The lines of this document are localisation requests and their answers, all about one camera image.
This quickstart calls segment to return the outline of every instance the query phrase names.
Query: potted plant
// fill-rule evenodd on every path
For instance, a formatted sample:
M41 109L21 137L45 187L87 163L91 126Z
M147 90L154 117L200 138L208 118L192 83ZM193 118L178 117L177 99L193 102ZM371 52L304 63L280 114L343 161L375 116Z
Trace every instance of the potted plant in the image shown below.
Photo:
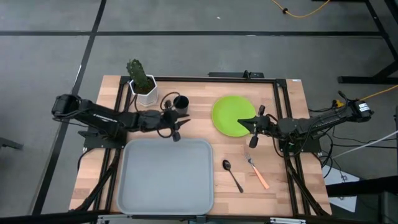
M144 68L137 59L129 60L127 71L131 77L130 89L143 106L150 106L157 101L157 85L153 75L146 75Z

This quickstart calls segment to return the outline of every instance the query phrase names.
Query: spoon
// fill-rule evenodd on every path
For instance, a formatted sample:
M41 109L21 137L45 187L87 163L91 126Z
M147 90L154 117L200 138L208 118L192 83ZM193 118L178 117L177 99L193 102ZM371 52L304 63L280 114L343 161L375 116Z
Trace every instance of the spoon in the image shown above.
M229 173L232 175L232 178L235 180L236 186L238 186L239 192L243 193L243 188L239 185L238 181L236 181L234 175L231 172L231 164L229 163L228 160L226 160L226 159L223 160L223 167L224 167L225 170L228 170Z

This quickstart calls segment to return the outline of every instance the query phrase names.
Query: white cable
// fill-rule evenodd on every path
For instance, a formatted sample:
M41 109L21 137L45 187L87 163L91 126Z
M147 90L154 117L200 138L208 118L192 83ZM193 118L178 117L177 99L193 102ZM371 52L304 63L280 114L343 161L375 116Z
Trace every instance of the white cable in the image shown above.
M362 149L362 148L364 148L364 147L368 147L368 146L370 146L370 145L376 144L376 143L378 143L378 142L380 142L380 141L383 141L383 140L385 140L386 138L389 138L390 136L393 136L393 135L395 135L395 134L397 134L397 133L398 133L398 130L397 130L397 131L394 131L393 133L391 133L391 134L389 134L389 135L387 135L386 137L380 138L380 139L377 140L377 141L374 141L374 142L365 144L365 145L363 145L363 146L356 147L355 149L350 149L350 150L345 151L345 152L343 152L343 153L341 153L341 154L338 154L337 156L333 156L332 159L336 159L337 157L340 157L340 156L342 156L342 155L344 155L344 154L347 154L347 153L349 153L349 152L357 151L358 149Z

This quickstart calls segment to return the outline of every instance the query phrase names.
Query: white pot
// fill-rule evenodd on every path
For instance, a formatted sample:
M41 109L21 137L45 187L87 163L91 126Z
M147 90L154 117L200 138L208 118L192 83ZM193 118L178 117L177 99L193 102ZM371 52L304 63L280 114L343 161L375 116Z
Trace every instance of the white pot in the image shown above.
M154 83L155 83L155 87L152 89L152 91L150 91L148 94L146 95L142 95L142 94L138 94L135 93L134 90L132 89L134 80L131 80L129 82L130 85L130 89L133 95L138 95L137 96L137 101L142 104L143 106L147 107L147 106L151 106L154 105L157 101L157 84L155 82L155 78L153 75L147 75L148 78L151 78Z

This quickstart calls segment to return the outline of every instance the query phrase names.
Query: black cup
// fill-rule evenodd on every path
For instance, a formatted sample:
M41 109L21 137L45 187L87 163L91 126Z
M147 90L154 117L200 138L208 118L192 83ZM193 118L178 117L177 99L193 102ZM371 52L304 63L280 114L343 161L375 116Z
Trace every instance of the black cup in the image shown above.
M174 98L173 104L178 114L184 115L188 112L189 100L186 96L178 96Z

